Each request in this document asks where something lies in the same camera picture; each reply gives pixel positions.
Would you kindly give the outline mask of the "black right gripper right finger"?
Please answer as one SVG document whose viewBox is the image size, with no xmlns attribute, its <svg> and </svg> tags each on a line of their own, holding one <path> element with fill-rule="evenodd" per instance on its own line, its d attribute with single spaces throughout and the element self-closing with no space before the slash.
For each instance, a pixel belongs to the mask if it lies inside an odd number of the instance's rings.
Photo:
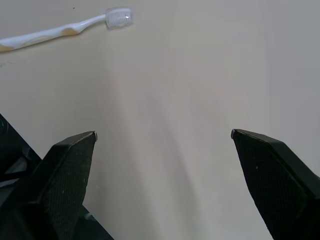
<svg viewBox="0 0 320 240">
<path fill-rule="evenodd" d="M 282 141 L 233 129 L 249 193 L 274 240 L 320 238 L 320 178 Z"/>
</svg>

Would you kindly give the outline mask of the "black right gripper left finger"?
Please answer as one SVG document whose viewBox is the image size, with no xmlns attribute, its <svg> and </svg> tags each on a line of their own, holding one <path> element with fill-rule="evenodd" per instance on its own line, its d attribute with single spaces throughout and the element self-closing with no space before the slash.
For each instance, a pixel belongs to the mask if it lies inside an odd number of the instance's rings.
<svg viewBox="0 0 320 240">
<path fill-rule="evenodd" d="M 22 149 L 1 157 L 1 239 L 72 239 L 97 139 L 87 131 L 56 143 L 43 159 Z"/>
</svg>

